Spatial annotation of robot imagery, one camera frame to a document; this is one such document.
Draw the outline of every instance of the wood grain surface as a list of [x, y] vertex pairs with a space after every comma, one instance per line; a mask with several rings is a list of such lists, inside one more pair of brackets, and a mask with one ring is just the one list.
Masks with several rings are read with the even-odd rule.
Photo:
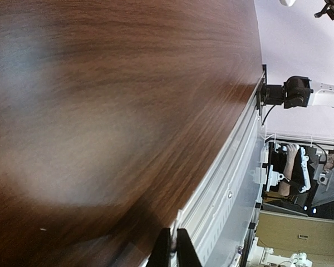
[[137, 266], [261, 73], [252, 0], [0, 1], [0, 266]]

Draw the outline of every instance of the white plastic part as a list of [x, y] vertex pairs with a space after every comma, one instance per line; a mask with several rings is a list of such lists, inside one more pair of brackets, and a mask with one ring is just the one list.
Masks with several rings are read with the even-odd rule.
[[172, 254], [176, 251], [177, 248], [177, 230], [180, 228], [182, 222], [183, 212], [178, 210], [177, 218], [174, 220], [173, 227], [171, 230], [171, 252]]
[[311, 81], [310, 87], [314, 90], [314, 93], [310, 96], [309, 106], [328, 106], [334, 108], [334, 85]]
[[229, 267], [238, 267], [240, 264], [240, 259], [241, 259], [241, 254], [240, 253], [236, 253], [232, 263], [229, 265]]
[[307, 161], [310, 159], [308, 156], [306, 156], [306, 150], [304, 147], [301, 147], [301, 166], [302, 166], [302, 171], [303, 171], [303, 177], [304, 177], [304, 187], [300, 191], [300, 193], [304, 193], [308, 191], [311, 188], [311, 179], [310, 179], [310, 174], [308, 172], [308, 166], [307, 166]]
[[283, 179], [284, 179], [284, 175], [276, 171], [273, 171], [273, 165], [271, 165], [269, 168], [269, 175], [268, 175], [266, 191], [269, 192], [271, 189], [271, 186], [276, 186]]
[[279, 0], [280, 3], [286, 7], [292, 7], [296, 0]]
[[282, 267], [312, 267], [313, 262], [307, 259], [306, 253], [294, 253], [290, 258], [273, 255], [271, 248], [263, 248], [257, 245], [258, 238], [254, 239], [247, 267], [256, 266], [282, 266]]

